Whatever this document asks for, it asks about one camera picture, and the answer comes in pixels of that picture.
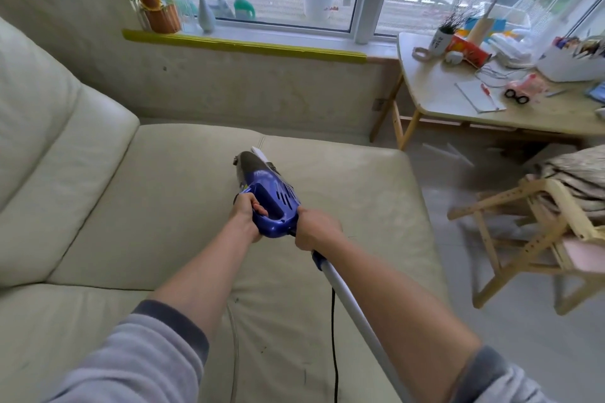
paper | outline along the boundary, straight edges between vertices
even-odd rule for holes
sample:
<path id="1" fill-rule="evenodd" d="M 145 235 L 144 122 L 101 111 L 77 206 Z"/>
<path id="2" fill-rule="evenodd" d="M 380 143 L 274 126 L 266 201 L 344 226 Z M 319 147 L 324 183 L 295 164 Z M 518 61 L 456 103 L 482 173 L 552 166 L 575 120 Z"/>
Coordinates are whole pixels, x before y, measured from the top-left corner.
<path id="1" fill-rule="evenodd" d="M 477 110 L 477 113 L 506 110 L 506 106 L 498 98 L 499 93 L 487 88 L 491 94 L 491 97 L 488 96 L 481 88 L 480 80 L 459 81 L 456 83 L 456 87 Z"/>

blue handheld vacuum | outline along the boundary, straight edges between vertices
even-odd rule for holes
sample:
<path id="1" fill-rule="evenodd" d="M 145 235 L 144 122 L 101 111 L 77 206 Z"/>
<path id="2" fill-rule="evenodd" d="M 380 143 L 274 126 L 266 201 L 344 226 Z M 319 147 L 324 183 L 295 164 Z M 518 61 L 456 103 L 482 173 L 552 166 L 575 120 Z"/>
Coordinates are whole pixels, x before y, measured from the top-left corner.
<path id="1" fill-rule="evenodd" d="M 259 148 L 252 147 L 250 151 L 242 151 L 237 155 L 233 160 L 233 164 L 237 169 L 240 193 L 253 193 L 260 205 L 268 212 L 268 217 L 261 216 L 256 212 L 253 212 L 252 215 L 252 220 L 258 227 L 261 235 L 269 238 L 286 235 L 296 236 L 298 223 L 297 208 L 301 202 L 296 193 L 294 193 L 294 188 L 282 178 L 273 163 L 267 159 Z M 401 401 L 412 401 L 347 284 L 323 255 L 313 251 L 312 256 L 315 265 L 324 273 L 328 282 L 332 285 L 338 299 L 341 300 L 353 323 L 358 328 L 359 333 L 361 333 L 374 357 L 376 357 L 395 392 L 397 392 L 397 396 Z M 334 340 L 333 325 L 332 317 L 332 341 Z"/>

tabletop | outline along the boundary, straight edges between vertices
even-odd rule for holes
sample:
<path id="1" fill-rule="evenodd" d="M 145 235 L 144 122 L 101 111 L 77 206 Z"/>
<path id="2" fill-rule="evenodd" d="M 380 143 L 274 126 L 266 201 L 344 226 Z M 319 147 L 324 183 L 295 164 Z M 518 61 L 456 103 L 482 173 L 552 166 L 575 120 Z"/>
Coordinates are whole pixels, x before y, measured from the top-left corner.
<path id="1" fill-rule="evenodd" d="M 424 63 L 412 57 L 414 47 L 426 48 L 430 41 L 431 37 L 427 35 L 413 33 L 400 33 L 397 39 L 405 82 L 416 108 L 424 115 L 580 136 L 605 134 L 605 121 L 594 113 L 601 104 L 584 96 L 590 82 L 549 83 L 552 90 L 563 88 L 566 91 L 551 98 L 537 97 L 523 105 L 506 99 L 502 95 L 504 88 L 491 87 L 492 97 L 502 102 L 506 110 L 478 113 L 455 86 L 459 81 L 476 79 L 476 69 L 472 65 L 466 62 L 446 64 L 439 58 Z M 505 83 L 485 75 L 481 78 L 488 85 Z"/>

yellow window sill edge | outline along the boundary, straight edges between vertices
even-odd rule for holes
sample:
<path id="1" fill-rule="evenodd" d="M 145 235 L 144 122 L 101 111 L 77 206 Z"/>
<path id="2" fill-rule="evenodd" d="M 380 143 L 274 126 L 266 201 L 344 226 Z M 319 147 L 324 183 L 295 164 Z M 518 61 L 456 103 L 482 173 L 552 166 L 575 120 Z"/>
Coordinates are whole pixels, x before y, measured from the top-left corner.
<path id="1" fill-rule="evenodd" d="M 199 37 L 181 33 L 162 34 L 147 31 L 133 31 L 132 29 L 122 29 L 122 35 L 126 40 L 140 43 L 205 48 L 209 50 L 233 51 L 267 56 L 285 56 L 336 63 L 365 64 L 368 62 L 368 56 L 365 53 L 354 51 L 306 48 L 273 43 L 246 42 L 242 40 L 226 40 L 222 38 Z"/>

hand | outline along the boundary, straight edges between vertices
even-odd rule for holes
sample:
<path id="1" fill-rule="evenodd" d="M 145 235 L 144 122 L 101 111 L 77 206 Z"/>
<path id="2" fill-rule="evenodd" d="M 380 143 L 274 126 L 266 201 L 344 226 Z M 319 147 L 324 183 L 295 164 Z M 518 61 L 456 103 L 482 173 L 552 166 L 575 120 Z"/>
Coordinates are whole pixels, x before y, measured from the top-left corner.
<path id="1" fill-rule="evenodd" d="M 300 250 L 307 252 L 320 249 L 339 237 L 344 237 L 340 221 L 323 211 L 299 206 L 297 238 L 294 241 Z"/>
<path id="2" fill-rule="evenodd" d="M 258 214 L 268 216 L 268 212 L 260 205 L 253 193 L 240 193 L 235 198 L 229 219 L 238 223 L 238 226 L 243 227 L 245 232 L 249 232 L 252 242 L 258 242 L 262 236 L 252 221 L 253 210 Z"/>

